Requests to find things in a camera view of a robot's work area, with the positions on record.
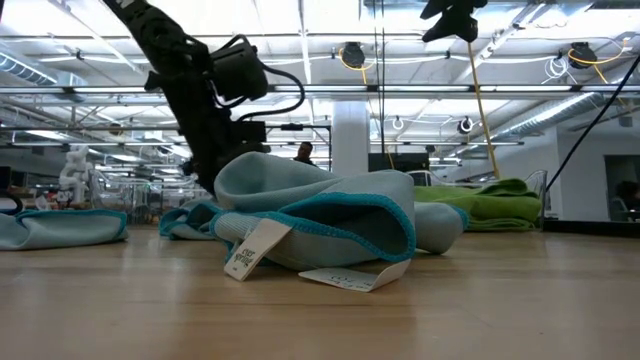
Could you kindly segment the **green microfiber towel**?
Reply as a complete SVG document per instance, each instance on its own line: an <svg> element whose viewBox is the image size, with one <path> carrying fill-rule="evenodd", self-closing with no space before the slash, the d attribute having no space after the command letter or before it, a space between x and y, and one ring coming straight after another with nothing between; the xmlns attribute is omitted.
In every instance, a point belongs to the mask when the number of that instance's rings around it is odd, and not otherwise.
<svg viewBox="0 0 640 360"><path fill-rule="evenodd" d="M472 220L467 228L471 232L527 232L534 229L532 222L517 218Z"/></svg>
<svg viewBox="0 0 640 360"><path fill-rule="evenodd" d="M542 208L541 201L529 196L470 195L446 200L468 213L475 221L521 219L533 222Z"/></svg>
<svg viewBox="0 0 640 360"><path fill-rule="evenodd" d="M453 185L415 186L414 193L415 200L421 202L434 202L477 196L539 197L536 192L532 191L527 184L520 179L499 180L494 183L484 183L480 187Z"/></svg>

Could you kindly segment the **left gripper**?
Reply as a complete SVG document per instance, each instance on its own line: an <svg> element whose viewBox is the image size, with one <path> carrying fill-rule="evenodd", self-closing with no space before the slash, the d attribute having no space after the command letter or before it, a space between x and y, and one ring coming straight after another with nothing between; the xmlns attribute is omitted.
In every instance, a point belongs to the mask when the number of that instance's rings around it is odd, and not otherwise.
<svg viewBox="0 0 640 360"><path fill-rule="evenodd" d="M167 100L192 156L185 165L211 195L221 169L238 156L230 111L216 104L216 89L202 75L178 74L167 79Z"/></svg>

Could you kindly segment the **white robot figure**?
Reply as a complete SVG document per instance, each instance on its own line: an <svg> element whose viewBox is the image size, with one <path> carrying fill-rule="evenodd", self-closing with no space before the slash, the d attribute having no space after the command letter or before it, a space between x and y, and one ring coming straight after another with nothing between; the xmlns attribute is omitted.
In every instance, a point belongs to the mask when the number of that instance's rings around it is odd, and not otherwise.
<svg viewBox="0 0 640 360"><path fill-rule="evenodd" d="M65 154L65 164L59 175L59 187L61 191L67 192L67 201L71 204L84 202L89 172L93 168L87 161L88 154L87 145L71 145Z"/></svg>

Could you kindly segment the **clear plastic basket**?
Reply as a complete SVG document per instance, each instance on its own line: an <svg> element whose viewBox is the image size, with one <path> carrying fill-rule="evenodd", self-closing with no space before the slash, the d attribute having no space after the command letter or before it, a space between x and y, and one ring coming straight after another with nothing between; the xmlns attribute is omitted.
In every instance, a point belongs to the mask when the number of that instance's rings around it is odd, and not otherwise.
<svg viewBox="0 0 640 360"><path fill-rule="evenodd" d="M546 178L547 178L546 172L543 170L540 170L532 173L528 178L523 180L532 191L536 192L539 195L538 199L542 203L542 208L539 212L537 219L532 222L535 225L535 229L540 227L540 223L542 222L542 218L543 218L544 207L546 205ZM484 182L484 183L494 183L497 181L499 180L494 180L491 182ZM453 186L464 186L464 187L466 186L480 187L484 183L436 183L435 181L432 181L432 184L427 186L453 185ZM446 200L440 200L440 201L434 201L434 202L448 204L446 203Z"/></svg>
<svg viewBox="0 0 640 360"><path fill-rule="evenodd" d="M206 194L194 179L136 178L128 172L89 172L87 199L93 209L126 215L128 225L156 224L169 210Z"/></svg>

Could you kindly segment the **dark background cabinet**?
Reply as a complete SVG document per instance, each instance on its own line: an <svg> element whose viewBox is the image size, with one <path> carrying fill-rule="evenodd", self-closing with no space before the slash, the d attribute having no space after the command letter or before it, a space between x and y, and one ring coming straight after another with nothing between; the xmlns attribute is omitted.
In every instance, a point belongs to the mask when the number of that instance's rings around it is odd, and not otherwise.
<svg viewBox="0 0 640 360"><path fill-rule="evenodd" d="M401 172L428 170L430 158L427 153L370 153L368 171L397 170Z"/></svg>

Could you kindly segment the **person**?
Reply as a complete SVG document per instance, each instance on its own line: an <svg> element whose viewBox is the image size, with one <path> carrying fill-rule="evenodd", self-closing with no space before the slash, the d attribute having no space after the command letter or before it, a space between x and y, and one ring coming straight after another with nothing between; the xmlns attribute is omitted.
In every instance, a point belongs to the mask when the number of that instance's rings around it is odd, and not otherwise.
<svg viewBox="0 0 640 360"><path fill-rule="evenodd" d="M640 223L640 184L622 181L615 187L615 221Z"/></svg>
<svg viewBox="0 0 640 360"><path fill-rule="evenodd" d="M297 155L293 158L293 160L314 166L314 163L311 160L312 151L313 145L311 142L302 142L298 148Z"/></svg>

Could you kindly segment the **blue microfiber towel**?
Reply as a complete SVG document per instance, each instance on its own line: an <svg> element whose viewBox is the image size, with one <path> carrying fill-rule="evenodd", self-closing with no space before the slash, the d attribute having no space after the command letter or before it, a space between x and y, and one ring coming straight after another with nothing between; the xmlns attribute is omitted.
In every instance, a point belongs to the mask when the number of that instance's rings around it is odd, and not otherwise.
<svg viewBox="0 0 640 360"><path fill-rule="evenodd" d="M213 218L221 211L213 200L194 199L168 211L160 219L161 236L171 240L214 240L210 229Z"/></svg>
<svg viewBox="0 0 640 360"><path fill-rule="evenodd" d="M101 245L125 241L127 238L126 214L112 210L0 214L0 251Z"/></svg>
<svg viewBox="0 0 640 360"><path fill-rule="evenodd" d="M211 221L232 243L225 273L244 281L267 259L310 281L368 293L401 278L414 253L441 255L469 225L455 205L420 203L396 170L341 176L263 153L228 163Z"/></svg>

